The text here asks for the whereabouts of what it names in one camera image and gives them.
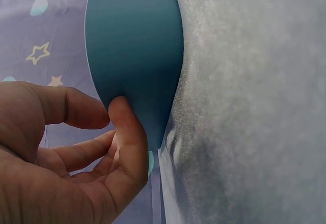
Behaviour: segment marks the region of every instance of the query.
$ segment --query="star pattern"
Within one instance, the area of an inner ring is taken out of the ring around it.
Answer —
[[[48,86],[58,87],[58,86],[63,85],[63,83],[61,82],[61,78],[62,78],[62,75],[60,75],[58,77],[52,76],[51,82],[48,84]]]
[[[47,50],[49,46],[49,42],[43,44],[42,46],[34,46],[33,47],[33,52],[30,56],[28,56],[26,58],[26,60],[32,60],[33,61],[33,65],[36,65],[37,62],[41,59],[41,58],[44,58],[44,57],[47,57],[50,55],[50,52]],[[36,50],[43,50],[43,54],[38,56],[37,58],[35,57],[35,53],[36,53]]]

